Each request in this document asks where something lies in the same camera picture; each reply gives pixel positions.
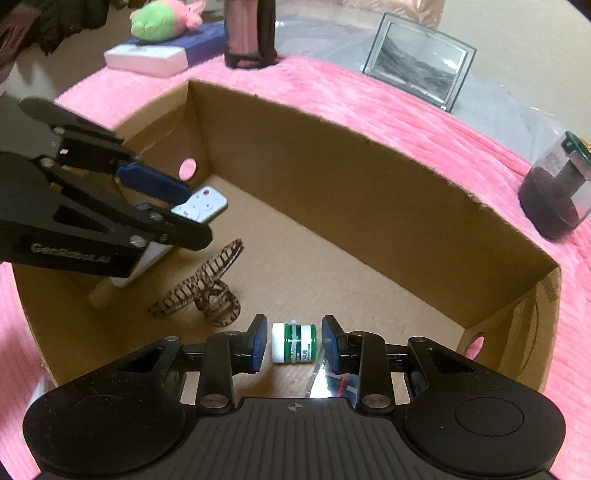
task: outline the crosshair symbol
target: crosshair symbol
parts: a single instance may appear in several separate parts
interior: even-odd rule
[[[295,402],[290,403],[287,408],[289,408],[293,413],[298,413],[304,406],[301,403]]]

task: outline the white cap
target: white cap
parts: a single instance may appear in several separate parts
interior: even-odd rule
[[[271,328],[271,353],[274,364],[285,363],[285,324],[274,323]]]

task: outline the transparent container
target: transparent container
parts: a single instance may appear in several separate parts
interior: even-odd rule
[[[589,144],[571,132],[562,135],[525,177],[519,202],[539,233],[549,240],[576,229],[591,212]]]

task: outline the pink and green plush toy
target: pink and green plush toy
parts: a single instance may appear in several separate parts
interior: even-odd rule
[[[164,41],[186,30],[195,31],[203,24],[201,13],[205,0],[185,5],[181,0],[156,0],[133,12],[131,34],[142,40]]]

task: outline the remote control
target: remote control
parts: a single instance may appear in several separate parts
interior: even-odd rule
[[[177,205],[170,211],[189,218],[194,222],[209,223],[226,208],[228,208],[226,197],[213,187],[207,186],[193,193],[189,200],[181,205]],[[165,256],[172,247],[172,245],[163,245],[157,242],[150,243],[131,275],[128,278],[111,277],[113,285],[119,288],[129,285]]]

